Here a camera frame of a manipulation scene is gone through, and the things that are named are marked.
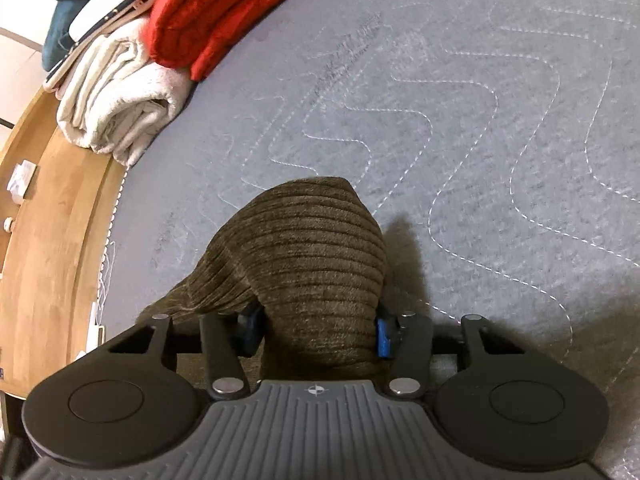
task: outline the wall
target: wall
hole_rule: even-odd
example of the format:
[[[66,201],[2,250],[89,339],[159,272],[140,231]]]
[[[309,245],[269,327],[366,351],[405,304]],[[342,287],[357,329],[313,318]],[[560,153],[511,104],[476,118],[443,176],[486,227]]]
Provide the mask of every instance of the wall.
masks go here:
[[[40,62],[39,52],[0,36],[0,119],[17,123],[44,81],[46,72]],[[10,132],[0,124],[0,147]]]

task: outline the metal screw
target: metal screw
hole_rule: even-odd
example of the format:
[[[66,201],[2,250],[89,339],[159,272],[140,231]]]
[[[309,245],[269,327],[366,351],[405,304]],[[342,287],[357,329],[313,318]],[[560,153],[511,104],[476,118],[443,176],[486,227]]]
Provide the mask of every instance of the metal screw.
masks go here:
[[[236,377],[220,377],[213,381],[213,390],[217,394],[229,395],[238,393],[244,388],[242,380]]]
[[[389,383],[389,389],[396,395],[408,395],[420,389],[420,383],[411,377],[398,377]]]

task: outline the red folded blanket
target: red folded blanket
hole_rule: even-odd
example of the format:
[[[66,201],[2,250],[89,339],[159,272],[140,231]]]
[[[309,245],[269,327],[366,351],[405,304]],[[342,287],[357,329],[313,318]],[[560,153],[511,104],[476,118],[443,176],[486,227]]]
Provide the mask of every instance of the red folded blanket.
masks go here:
[[[282,0],[156,0],[143,40],[152,59],[200,81]]]

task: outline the wooden bed frame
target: wooden bed frame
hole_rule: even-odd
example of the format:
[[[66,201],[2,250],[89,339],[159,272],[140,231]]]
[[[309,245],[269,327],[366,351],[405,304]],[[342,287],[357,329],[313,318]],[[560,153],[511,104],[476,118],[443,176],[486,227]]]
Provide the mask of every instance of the wooden bed frame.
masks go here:
[[[26,397],[85,350],[113,207],[125,168],[71,145],[58,101],[40,90],[0,153],[0,390]],[[24,203],[6,190],[16,164],[37,164]]]

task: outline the logo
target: logo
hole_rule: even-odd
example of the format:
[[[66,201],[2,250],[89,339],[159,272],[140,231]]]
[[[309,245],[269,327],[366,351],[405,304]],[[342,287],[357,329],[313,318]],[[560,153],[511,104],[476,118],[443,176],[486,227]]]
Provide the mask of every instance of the logo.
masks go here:
[[[315,397],[329,391],[326,388],[323,388],[322,386],[320,386],[320,384],[314,384],[312,387],[307,388],[306,390]]]

